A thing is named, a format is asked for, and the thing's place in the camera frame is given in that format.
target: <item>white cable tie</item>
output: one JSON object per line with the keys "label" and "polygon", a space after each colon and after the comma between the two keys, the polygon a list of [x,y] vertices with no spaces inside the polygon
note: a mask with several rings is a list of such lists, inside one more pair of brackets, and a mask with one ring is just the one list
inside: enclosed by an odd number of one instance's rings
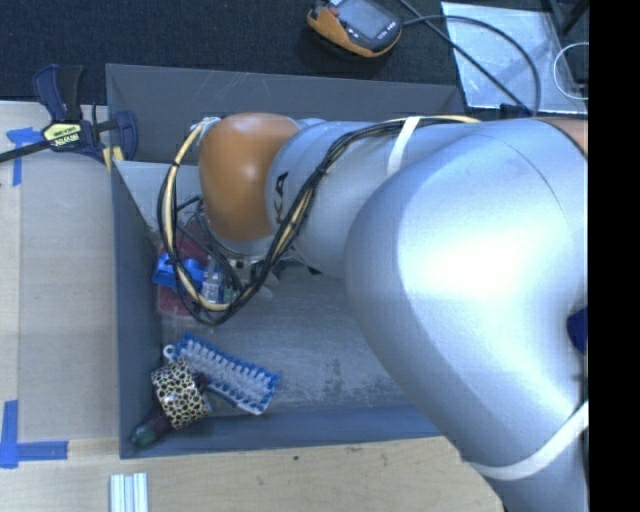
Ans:
{"label": "white cable tie", "polygon": [[556,87],[558,88],[558,90],[564,94],[567,98],[571,99],[571,100],[579,100],[579,101],[588,101],[589,98],[588,97],[584,97],[584,96],[575,96],[573,94],[569,94],[567,91],[565,91],[561,86],[560,86],[560,82],[558,81],[558,62],[560,61],[560,58],[568,51],[571,50],[572,48],[577,48],[578,46],[589,46],[588,42],[584,42],[584,43],[574,43],[574,44],[570,44],[569,46],[565,46],[562,50],[560,50],[558,52],[558,55],[556,55],[555,60],[553,61],[553,82],[556,84]]}
{"label": "white cable tie", "polygon": [[537,452],[511,466],[500,468],[469,464],[482,476],[494,480],[513,481],[528,478],[551,464],[582,432],[589,428],[589,400],[558,429]]}
{"label": "white cable tie", "polygon": [[387,177],[395,174],[400,170],[400,164],[402,163],[402,154],[404,153],[404,149],[413,135],[418,123],[422,116],[411,116],[407,117],[404,121],[404,125],[402,126],[402,130],[398,134],[398,138],[396,139],[393,148],[391,149],[391,154],[389,155],[389,161],[387,162]]}

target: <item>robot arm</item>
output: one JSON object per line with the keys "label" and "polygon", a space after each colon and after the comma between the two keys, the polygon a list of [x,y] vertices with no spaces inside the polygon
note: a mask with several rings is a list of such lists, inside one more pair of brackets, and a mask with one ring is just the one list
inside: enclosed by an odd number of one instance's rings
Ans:
{"label": "robot arm", "polygon": [[[587,125],[459,121],[414,123],[398,151],[393,123],[230,116],[200,146],[209,225],[252,261],[295,235],[295,257],[344,280],[374,353],[508,510],[583,512],[583,357],[566,321],[587,302]],[[575,435],[523,470],[568,421]]]}

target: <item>blue tape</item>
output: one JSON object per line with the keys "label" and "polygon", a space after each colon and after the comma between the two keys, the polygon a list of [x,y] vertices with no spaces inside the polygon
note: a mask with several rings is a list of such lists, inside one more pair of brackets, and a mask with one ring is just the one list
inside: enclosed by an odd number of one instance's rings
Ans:
{"label": "blue tape", "polygon": [[0,468],[15,469],[21,461],[66,460],[68,446],[68,441],[18,443],[18,401],[11,400],[4,403],[0,437]]}
{"label": "blue tape", "polygon": [[[25,144],[34,144],[43,140],[42,134],[31,127],[9,130],[7,137],[15,144],[16,149]],[[16,158],[13,161],[13,186],[17,187],[20,183],[22,183],[22,158]]]}

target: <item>blue object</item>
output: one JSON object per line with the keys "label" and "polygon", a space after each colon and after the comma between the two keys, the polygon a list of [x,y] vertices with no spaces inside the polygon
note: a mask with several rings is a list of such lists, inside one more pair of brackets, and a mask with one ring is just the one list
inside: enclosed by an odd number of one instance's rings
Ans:
{"label": "blue object", "polygon": [[[35,144],[44,140],[42,134],[33,128],[18,128],[17,130],[9,130],[7,132],[9,140],[16,145],[16,149],[21,148],[25,144]],[[13,186],[16,187],[22,183],[22,158],[16,158],[13,162]]]}
{"label": "blue object", "polygon": [[[199,291],[204,282],[205,270],[200,266],[200,263],[191,258],[184,260],[182,264],[196,284],[196,289]],[[166,252],[163,252],[158,258],[158,263],[156,264],[156,269],[151,281],[160,286],[176,289],[176,276],[173,271],[173,265],[169,260],[169,255]]]}
{"label": "blue object", "polygon": [[584,307],[577,313],[574,313],[567,320],[567,330],[569,331],[569,337],[575,345],[575,347],[584,355],[587,347],[588,336],[588,318],[589,311],[588,306]]}
{"label": "blue object", "polygon": [[196,372],[207,376],[209,391],[255,415],[269,406],[280,380],[279,374],[227,354],[189,332],[175,345],[167,345],[165,356],[173,361],[185,358]]}
{"label": "blue object", "polygon": [[0,468],[15,469],[19,462],[36,460],[66,460],[68,441],[18,443],[18,401],[4,403],[2,437],[0,437]]}
{"label": "blue object", "polygon": [[[44,105],[51,116],[52,123],[72,121],[80,125],[82,143],[77,147],[61,149],[79,153],[104,162],[105,145],[100,142],[98,126],[82,119],[82,109],[78,104],[78,83],[82,66],[61,68],[58,64],[49,64],[33,76],[33,88],[38,101]],[[120,148],[127,160],[133,159],[138,148],[138,130],[135,116],[129,110],[118,111],[115,123],[108,129],[117,128],[120,133]]]}

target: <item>black mat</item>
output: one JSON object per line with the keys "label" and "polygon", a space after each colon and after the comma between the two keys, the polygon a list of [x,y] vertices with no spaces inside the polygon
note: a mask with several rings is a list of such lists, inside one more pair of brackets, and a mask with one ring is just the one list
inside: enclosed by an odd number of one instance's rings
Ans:
{"label": "black mat", "polygon": [[[0,99],[33,100],[33,74],[57,63],[87,71],[84,104],[106,104],[105,64],[137,64],[286,75],[456,85],[451,49],[424,26],[407,27],[393,54],[342,60],[319,47],[305,16],[310,0],[49,0],[2,2]],[[398,0],[378,3],[413,18]],[[421,14],[440,2],[413,0]],[[541,9],[541,0],[485,0]]]}

